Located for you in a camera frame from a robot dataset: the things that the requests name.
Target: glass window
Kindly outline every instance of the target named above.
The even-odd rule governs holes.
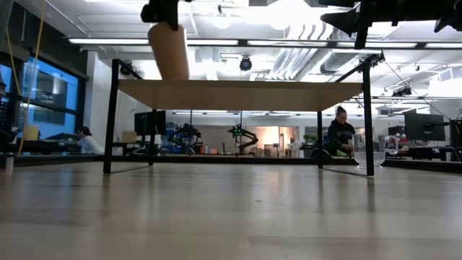
[[[10,92],[12,83],[12,69],[7,66],[0,65],[1,77],[6,84],[6,92]]]
[[[37,71],[31,77],[34,60],[30,58],[24,65],[22,95],[28,97],[32,85],[32,99],[76,110],[79,80],[42,61],[37,62]]]
[[[64,113],[48,108],[41,108],[36,105],[30,105],[28,124],[38,126],[40,131],[40,139],[51,137],[55,134],[75,132],[75,115]],[[25,121],[25,109],[21,109],[19,113],[19,128],[23,129]]]

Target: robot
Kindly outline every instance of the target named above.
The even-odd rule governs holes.
[[[189,141],[191,138],[196,137],[196,141],[191,144]],[[181,147],[181,153],[196,153],[196,145],[199,144],[199,140],[202,137],[202,133],[194,128],[192,125],[185,123],[182,128],[175,131],[168,137],[169,142],[174,142]]]
[[[149,0],[141,11],[141,20],[147,23],[166,22],[172,30],[178,31],[178,2],[179,0]]]
[[[240,144],[239,145],[239,155],[245,155],[244,149],[256,144],[258,142],[258,138],[256,134],[249,132],[245,129],[242,128],[241,124],[236,124],[236,126],[233,126],[232,129],[228,131],[228,133],[232,134],[232,138],[234,138],[237,142],[238,137],[247,137],[250,138],[250,142],[246,142],[245,144]]]

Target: black jacket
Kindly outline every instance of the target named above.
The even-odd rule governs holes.
[[[348,139],[351,139],[353,134],[356,133],[351,124],[345,123],[342,125],[337,120],[332,121],[328,130],[329,152],[331,155],[336,155],[337,150],[349,153],[348,151],[341,149],[340,146],[342,144],[348,144]]]

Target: cardboard tube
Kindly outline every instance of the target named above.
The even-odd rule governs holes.
[[[188,56],[183,26],[180,25],[178,31],[174,31],[166,22],[160,22],[149,30],[148,35],[162,79],[188,80]]]

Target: black metal table leg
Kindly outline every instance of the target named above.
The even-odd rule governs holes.
[[[13,0],[0,0],[0,47],[6,35],[9,16],[12,13]]]
[[[362,63],[362,90],[364,92],[364,121],[366,130],[367,176],[374,176],[374,143],[372,139],[372,106],[370,97],[370,64]]]
[[[157,134],[157,110],[153,109],[152,110],[152,120],[151,120],[151,139],[149,140],[149,166],[154,165],[154,153],[157,151],[157,149],[154,148],[156,145],[156,134]]]
[[[118,91],[118,65],[119,60],[113,59],[112,77],[109,93],[108,125],[106,126],[106,143],[104,149],[103,172],[110,173],[110,164],[113,156],[114,125],[116,124],[117,91]]]
[[[318,112],[318,168],[323,168],[323,112]]]

